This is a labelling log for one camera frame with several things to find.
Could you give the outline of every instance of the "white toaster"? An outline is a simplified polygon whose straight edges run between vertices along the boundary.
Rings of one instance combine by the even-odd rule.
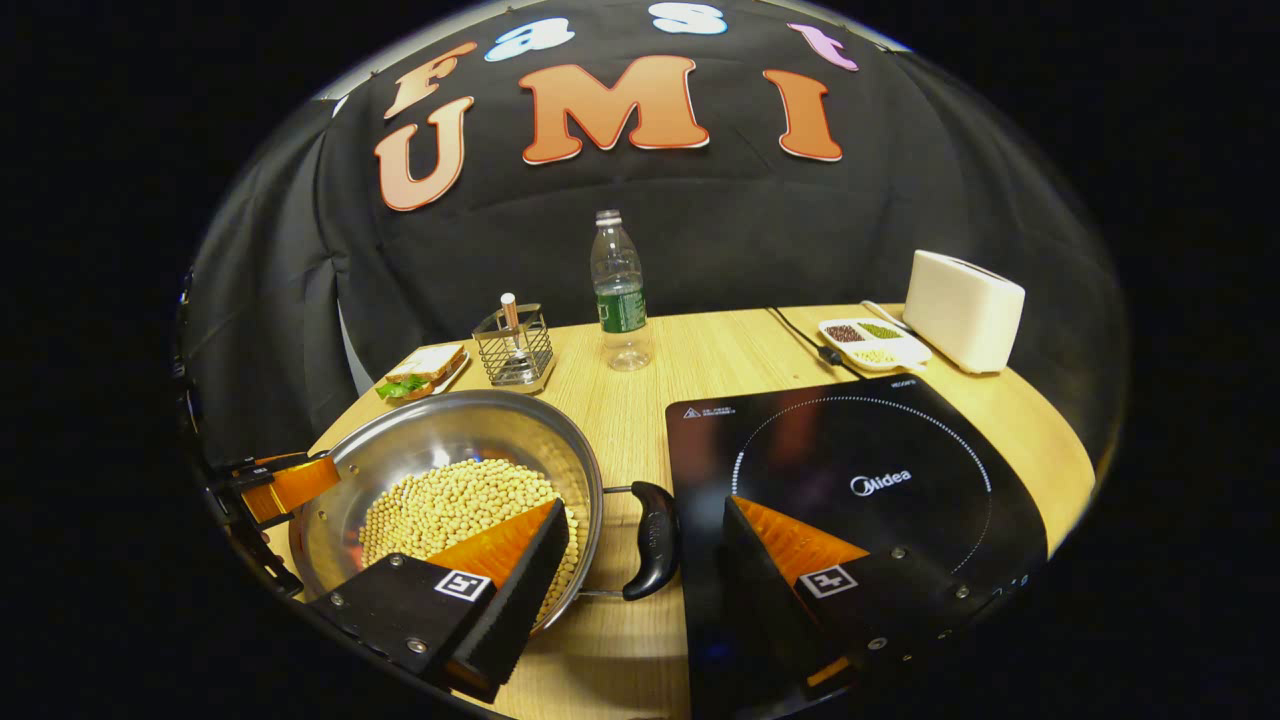
[[[1004,370],[1027,291],[964,260],[916,250],[902,320],[966,373]]]

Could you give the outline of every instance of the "pan handle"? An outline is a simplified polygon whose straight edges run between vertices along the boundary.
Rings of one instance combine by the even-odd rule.
[[[636,548],[640,551],[640,571],[617,591],[580,591],[579,594],[640,600],[660,591],[680,568],[680,519],[676,500],[666,489],[636,480],[630,486],[604,488],[604,492],[630,492],[643,507],[636,529]]]

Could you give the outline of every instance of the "stainless steel pan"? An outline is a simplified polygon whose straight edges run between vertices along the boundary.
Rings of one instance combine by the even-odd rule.
[[[294,512],[289,543],[306,597],[324,594],[360,570],[356,539],[374,500],[408,474],[468,459],[506,459],[545,473],[579,520],[581,561],[564,594],[534,633],[580,593],[639,600],[675,574],[678,528],[671,495],[650,483],[603,487],[595,454],[559,410],[525,395],[474,389],[426,397],[376,418],[329,451],[342,482]],[[621,592],[582,591],[600,537],[604,492],[634,492],[644,503],[637,532],[640,573]]]

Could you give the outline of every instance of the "induction cooktop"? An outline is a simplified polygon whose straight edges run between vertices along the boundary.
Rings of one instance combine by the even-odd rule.
[[[922,377],[676,402],[666,420],[695,717],[778,717],[823,700],[753,637],[769,619],[724,573],[728,496],[870,552],[861,568],[910,548],[969,606],[1004,600],[1046,561],[1023,483]]]

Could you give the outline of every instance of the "metal utensil holder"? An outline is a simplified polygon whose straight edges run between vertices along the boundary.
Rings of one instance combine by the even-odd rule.
[[[509,327],[502,310],[488,315],[471,331],[480,346],[480,361],[489,384],[502,389],[535,393],[547,384],[556,366],[552,336],[540,302],[516,306],[520,324]]]

